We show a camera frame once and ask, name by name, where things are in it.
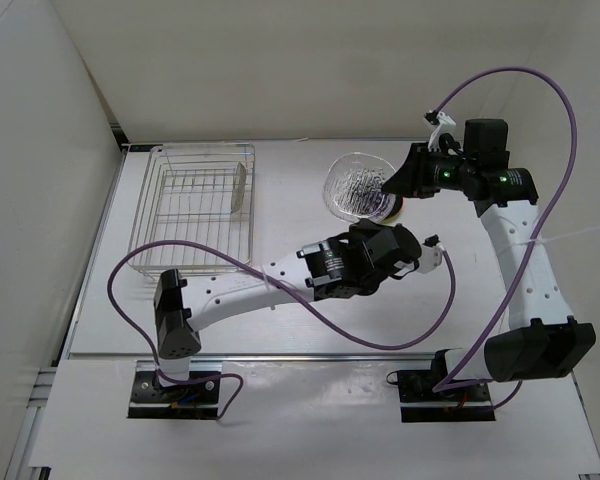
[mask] dish rack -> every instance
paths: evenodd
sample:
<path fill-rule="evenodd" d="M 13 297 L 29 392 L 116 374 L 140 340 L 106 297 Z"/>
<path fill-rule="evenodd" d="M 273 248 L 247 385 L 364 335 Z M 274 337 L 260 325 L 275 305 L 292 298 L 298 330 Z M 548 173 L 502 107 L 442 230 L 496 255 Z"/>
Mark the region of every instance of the dish rack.
<path fill-rule="evenodd" d="M 158 240 L 189 240 L 251 262 L 255 148 L 248 143 L 164 144 L 151 150 L 129 251 Z M 157 280 L 170 268 L 184 276 L 235 271 L 198 249 L 156 247 L 129 264 Z"/>

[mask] white lower panel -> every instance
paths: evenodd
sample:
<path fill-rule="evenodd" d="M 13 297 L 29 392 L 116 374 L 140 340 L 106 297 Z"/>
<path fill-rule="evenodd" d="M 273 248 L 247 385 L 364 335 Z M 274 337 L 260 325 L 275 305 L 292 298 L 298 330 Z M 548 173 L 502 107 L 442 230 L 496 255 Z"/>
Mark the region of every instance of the white lower panel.
<path fill-rule="evenodd" d="M 64 361 L 32 455 L 56 479 L 577 479 L 600 461 L 571 379 L 528 382 L 496 422 L 402 424 L 390 363 L 225 363 L 222 423 L 126 418 L 134 362 Z M 512 384 L 495 385 L 497 402 Z M 223 383 L 221 403 L 233 381 Z"/>

